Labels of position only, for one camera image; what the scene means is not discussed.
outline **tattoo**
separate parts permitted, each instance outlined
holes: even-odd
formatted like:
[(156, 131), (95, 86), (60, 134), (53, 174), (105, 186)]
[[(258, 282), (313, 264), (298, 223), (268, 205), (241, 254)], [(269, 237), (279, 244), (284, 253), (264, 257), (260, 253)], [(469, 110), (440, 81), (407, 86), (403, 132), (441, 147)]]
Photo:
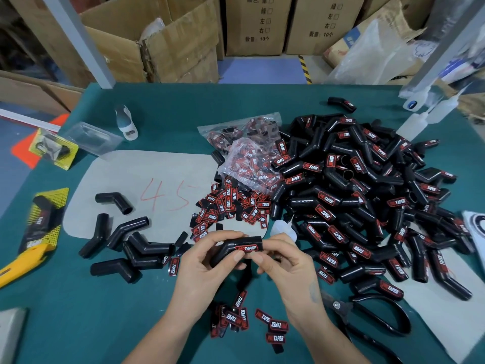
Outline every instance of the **tattoo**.
[(313, 281), (310, 286), (308, 287), (310, 291), (310, 299), (315, 303), (319, 303), (322, 300), (319, 292), (319, 286), (317, 281)]

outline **clear plastic bag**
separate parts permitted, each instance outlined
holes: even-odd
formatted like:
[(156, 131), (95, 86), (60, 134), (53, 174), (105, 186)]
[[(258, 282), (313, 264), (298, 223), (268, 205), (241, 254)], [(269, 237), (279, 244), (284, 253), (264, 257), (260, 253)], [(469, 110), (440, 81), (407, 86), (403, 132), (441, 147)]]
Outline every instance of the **clear plastic bag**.
[(226, 162), (219, 167), (224, 173), (240, 183), (264, 194), (270, 194), (281, 181), (279, 172), (271, 168), (270, 162), (278, 154), (264, 153), (263, 148), (249, 138), (240, 138), (232, 143)]
[(279, 156), (275, 143), (281, 139), (280, 126), (281, 115), (279, 112), (275, 112), (215, 125), (199, 126), (197, 129), (200, 135), (206, 138), (215, 149), (224, 154), (229, 152), (233, 141), (249, 138), (260, 147), (262, 153), (273, 153), (275, 156)]
[(328, 76), (330, 84), (385, 84), (416, 61), (408, 46), (387, 21), (377, 18)]

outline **hand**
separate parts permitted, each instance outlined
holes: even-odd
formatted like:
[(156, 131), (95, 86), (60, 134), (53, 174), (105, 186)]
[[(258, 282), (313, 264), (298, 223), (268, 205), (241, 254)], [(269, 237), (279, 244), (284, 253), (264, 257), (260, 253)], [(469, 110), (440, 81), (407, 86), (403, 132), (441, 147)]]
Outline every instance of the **hand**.
[(227, 275), (236, 267), (244, 269), (245, 263), (238, 265), (244, 257), (243, 251), (233, 251), (215, 268), (209, 266), (210, 258), (215, 254), (217, 244), (227, 239), (243, 237), (239, 231), (214, 231), (192, 246), (180, 260), (177, 281), (172, 300), (165, 312), (183, 318), (188, 327), (192, 327), (209, 306), (217, 289)]
[(275, 282), (291, 324), (301, 332), (320, 317), (328, 319), (312, 258), (284, 233), (263, 240), (263, 249), (274, 252), (280, 263), (261, 252), (249, 256), (259, 266), (258, 273), (266, 272)]

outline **teal table surface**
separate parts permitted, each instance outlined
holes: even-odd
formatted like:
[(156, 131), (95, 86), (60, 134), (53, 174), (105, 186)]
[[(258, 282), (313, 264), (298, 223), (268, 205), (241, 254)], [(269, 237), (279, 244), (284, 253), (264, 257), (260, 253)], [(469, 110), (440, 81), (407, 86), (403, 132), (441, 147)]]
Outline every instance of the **teal table surface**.
[[(283, 123), (288, 124), (296, 116), (340, 111), (326, 104), (329, 96), (346, 97), (354, 103), (358, 110), (353, 116), (359, 122), (379, 118), (383, 125), (398, 128), (410, 114), (402, 109), (403, 100), (397, 97), (398, 91), (399, 87), (395, 86), (128, 83), (118, 83), (113, 90), (103, 91), (92, 84), (60, 134), (79, 121), (120, 134), (113, 107), (125, 104), (133, 115), (140, 137), (124, 142), (118, 149), (210, 154), (213, 149), (197, 132), (199, 125), (276, 111), (281, 113)], [(418, 141), (427, 139), (441, 140), (439, 147), (427, 152), (428, 166), (459, 176), (458, 181), (449, 186), (452, 195), (444, 206), (454, 212), (485, 212), (485, 144), (468, 122), (454, 111), (439, 124), (430, 125), (417, 138)], [(1, 266), (16, 257), (33, 195), (68, 187), (70, 199), (93, 160), (91, 154), (78, 153), (69, 171), (40, 161), (0, 220)], [(78, 251), (85, 242), (61, 230), (57, 250), (47, 262), (0, 290), (0, 310), (12, 307), (30, 310), (19, 346), (18, 364), (119, 363), (163, 315), (176, 281), (168, 277), (166, 268), (143, 271), (142, 279), (134, 285), (126, 284), (119, 275), (92, 277), (89, 274), (91, 263), (121, 255), (104, 250), (93, 261), (84, 260), (78, 256)], [(476, 257), (464, 258), (483, 279)], [(236, 273), (229, 276), (216, 300), (227, 303), (234, 300), (237, 277)], [(335, 297), (346, 298), (351, 294), (348, 286), (340, 282), (333, 286), (324, 281), (320, 284)], [(311, 362), (294, 327), (287, 335), (283, 354), (275, 355), (265, 343), (266, 329), (254, 318), (256, 308), (276, 319), (287, 319), (275, 284), (267, 276), (256, 277), (247, 290), (245, 306), (249, 313), (249, 330), (240, 333), (228, 330), (224, 338), (210, 339), (206, 314), (193, 328), (179, 362)], [(359, 317), (354, 323), (389, 346), (404, 363), (452, 363), (419, 315), (407, 303), (403, 302), (403, 306), (413, 325), (409, 337), (389, 336)], [(483, 343), (482, 339), (466, 364), (485, 362)], [(367, 346), (360, 342), (357, 346), (373, 363), (385, 362)]]

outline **forearm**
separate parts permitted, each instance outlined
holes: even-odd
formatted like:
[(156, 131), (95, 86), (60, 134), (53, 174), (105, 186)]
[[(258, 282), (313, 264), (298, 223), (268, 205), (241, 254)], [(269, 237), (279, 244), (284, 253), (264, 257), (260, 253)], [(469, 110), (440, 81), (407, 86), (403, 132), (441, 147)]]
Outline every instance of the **forearm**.
[(316, 364), (370, 364), (326, 314), (301, 326), (299, 332)]
[(192, 324), (176, 321), (178, 316), (168, 307), (123, 364), (175, 364), (192, 329)]

